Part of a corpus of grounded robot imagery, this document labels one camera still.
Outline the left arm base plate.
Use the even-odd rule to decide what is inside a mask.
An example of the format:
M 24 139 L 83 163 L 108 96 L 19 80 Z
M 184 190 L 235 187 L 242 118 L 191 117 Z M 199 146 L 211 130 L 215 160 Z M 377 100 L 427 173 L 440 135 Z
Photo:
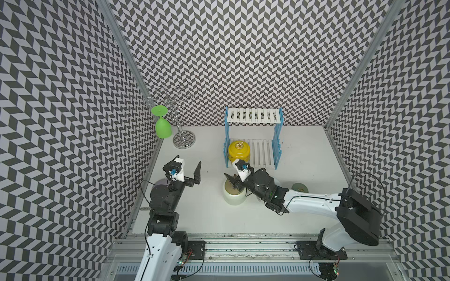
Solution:
M 206 241 L 188 241 L 187 246 L 183 250 L 182 260 L 203 260 L 205 257 Z

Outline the yellow ceramic tea canister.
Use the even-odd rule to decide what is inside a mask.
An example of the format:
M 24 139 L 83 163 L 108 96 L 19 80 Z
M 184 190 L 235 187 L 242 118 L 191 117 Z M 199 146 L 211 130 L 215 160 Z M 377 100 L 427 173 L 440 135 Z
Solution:
M 242 140 L 236 140 L 232 142 L 228 147 L 228 159 L 232 163 L 236 159 L 241 159 L 245 162 L 249 162 L 250 153 L 251 153 L 250 145 Z

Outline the cream tea canister tan lid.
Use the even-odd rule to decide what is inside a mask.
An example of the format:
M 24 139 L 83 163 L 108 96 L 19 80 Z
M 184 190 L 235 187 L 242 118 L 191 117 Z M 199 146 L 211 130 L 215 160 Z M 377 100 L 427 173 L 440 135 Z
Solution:
M 233 185 L 228 179 L 224 183 L 222 193 L 225 202 L 231 206 L 241 205 L 246 200 L 245 191 L 243 190 L 239 192 L 237 189 L 233 187 Z

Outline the green small tea canister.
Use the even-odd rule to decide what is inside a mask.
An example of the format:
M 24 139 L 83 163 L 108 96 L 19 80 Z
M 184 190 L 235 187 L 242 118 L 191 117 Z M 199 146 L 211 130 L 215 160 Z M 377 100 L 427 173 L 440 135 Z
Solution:
M 308 187 L 302 183 L 294 183 L 291 189 L 296 192 L 309 193 Z

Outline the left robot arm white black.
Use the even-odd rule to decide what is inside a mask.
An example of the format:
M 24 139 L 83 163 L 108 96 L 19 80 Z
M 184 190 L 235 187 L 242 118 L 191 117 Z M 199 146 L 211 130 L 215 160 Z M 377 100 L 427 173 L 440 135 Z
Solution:
M 136 281 L 169 281 L 179 260 L 188 250 L 188 235 L 178 231 L 176 208 L 186 187 L 201 182 L 199 162 L 193 177 L 184 175 L 185 162 L 176 156 L 162 168 L 167 182 L 154 185 L 150 194 L 150 216 L 145 228 L 145 250 Z

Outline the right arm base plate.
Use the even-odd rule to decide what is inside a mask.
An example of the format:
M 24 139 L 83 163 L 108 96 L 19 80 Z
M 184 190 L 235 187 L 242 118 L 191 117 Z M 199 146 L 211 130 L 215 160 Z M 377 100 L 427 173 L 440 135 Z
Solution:
M 348 259 L 344 248 L 337 252 L 333 252 L 325 247 L 316 247 L 313 241 L 297 241 L 294 249 L 300 256 L 300 260 L 326 260 L 326 261 L 345 261 Z

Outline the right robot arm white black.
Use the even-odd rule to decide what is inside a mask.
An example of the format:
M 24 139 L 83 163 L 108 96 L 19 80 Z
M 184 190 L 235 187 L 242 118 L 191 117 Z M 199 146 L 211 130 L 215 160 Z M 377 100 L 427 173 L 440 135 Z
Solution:
M 337 252 L 355 243 L 375 247 L 379 244 L 381 210 L 354 189 L 344 188 L 335 194 L 310 194 L 275 184 L 264 168 L 257 171 L 249 165 L 225 174 L 234 189 L 248 190 L 259 197 L 265 207 L 279 216 L 308 213 L 335 219 L 333 227 L 323 228 L 316 248 Z

